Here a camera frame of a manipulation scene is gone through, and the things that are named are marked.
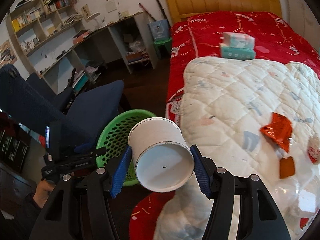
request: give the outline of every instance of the hand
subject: hand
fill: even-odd
[[[43,208],[45,202],[49,197],[49,193],[53,191],[55,185],[47,182],[46,180],[41,180],[36,188],[36,193],[33,196],[33,200],[36,204]]]

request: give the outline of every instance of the green laundry basket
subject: green laundry basket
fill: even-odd
[[[96,148],[106,147],[107,153],[96,158],[97,166],[99,168],[104,167],[110,158],[119,156],[128,143],[128,136],[131,129],[138,122],[150,117],[156,117],[156,115],[143,109],[129,110],[116,116],[105,127],[99,137]],[[131,161],[123,186],[132,186],[135,184],[138,184],[138,180]]]

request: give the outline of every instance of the green plastic stool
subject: green plastic stool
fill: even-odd
[[[171,45],[172,45],[172,38],[164,41],[155,41],[153,42],[153,45],[155,46],[156,53],[159,59],[161,59],[161,53],[160,53],[160,47],[165,46],[166,50],[168,51],[169,55],[171,55]]]
[[[112,157],[118,157],[127,145],[131,129],[140,121],[156,117],[155,114],[143,109],[133,109],[116,116],[101,133],[96,149],[107,148],[107,153],[96,158],[98,168],[104,167]],[[131,161],[123,186],[138,184],[134,166]]]

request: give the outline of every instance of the white quilted blanket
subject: white quilted blanket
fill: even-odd
[[[300,183],[306,183],[308,139],[320,133],[320,82],[311,68],[298,62],[201,57],[190,61],[184,81],[181,130],[188,145],[196,144],[203,156],[233,175],[258,174],[272,193],[279,161],[276,147],[259,129],[270,123],[272,112],[280,113],[292,122],[290,154],[297,178],[304,176]],[[229,239],[236,238],[239,200],[236,196]],[[164,206],[154,240],[201,239],[212,204],[193,175]]]

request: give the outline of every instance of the blue gripper pad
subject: blue gripper pad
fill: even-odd
[[[201,192],[202,192],[202,194],[205,194],[206,197],[209,197],[209,195],[211,194],[210,177],[204,168],[203,162],[201,161],[201,159],[203,159],[203,157],[202,157],[199,149],[195,145],[190,147],[190,151],[191,151],[191,153],[193,155],[193,159],[195,161],[195,175],[196,175],[199,187],[201,189]]]
[[[127,171],[132,159],[132,149],[131,146],[127,144],[124,149],[124,154],[122,156],[121,161],[112,176],[112,186],[110,190],[110,195],[112,198],[115,198],[118,193],[120,193],[122,189],[122,185],[127,175]]]

